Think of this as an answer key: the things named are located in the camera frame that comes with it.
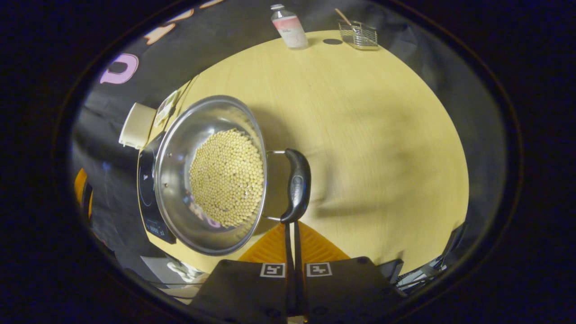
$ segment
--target wooden table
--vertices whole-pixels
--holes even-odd
[[[401,258],[402,273],[430,262],[462,224],[468,206],[464,151],[448,113],[387,50],[323,43],[340,39],[338,31],[307,36],[305,50],[289,50],[275,39],[200,73],[176,113],[152,129],[149,139],[202,98],[236,97],[255,114],[267,149],[294,148],[308,158],[312,196],[301,221],[350,257],[365,255],[375,264]],[[268,163],[264,214],[277,217],[287,206],[289,165],[282,156]],[[211,272],[219,260],[237,259],[274,225],[263,219],[243,248],[224,257],[147,234],[168,254]]]

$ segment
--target induction cooktop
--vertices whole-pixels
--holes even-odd
[[[154,194],[154,162],[165,132],[156,136],[138,156],[138,203],[146,230],[160,239],[176,243],[176,237],[166,226]]]

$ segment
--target black pot handle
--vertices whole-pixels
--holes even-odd
[[[293,223],[302,217],[310,202],[310,164],[306,157],[297,150],[271,151],[284,154],[290,161],[290,177],[288,182],[288,209],[280,217],[283,224]]]

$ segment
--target metal utensil holder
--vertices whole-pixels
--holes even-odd
[[[377,50],[378,34],[376,29],[359,21],[351,21],[352,26],[344,20],[338,20],[340,37],[357,50]]]

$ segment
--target bottle label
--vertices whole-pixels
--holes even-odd
[[[303,47],[308,45],[308,39],[298,17],[286,17],[272,22],[288,47]]]

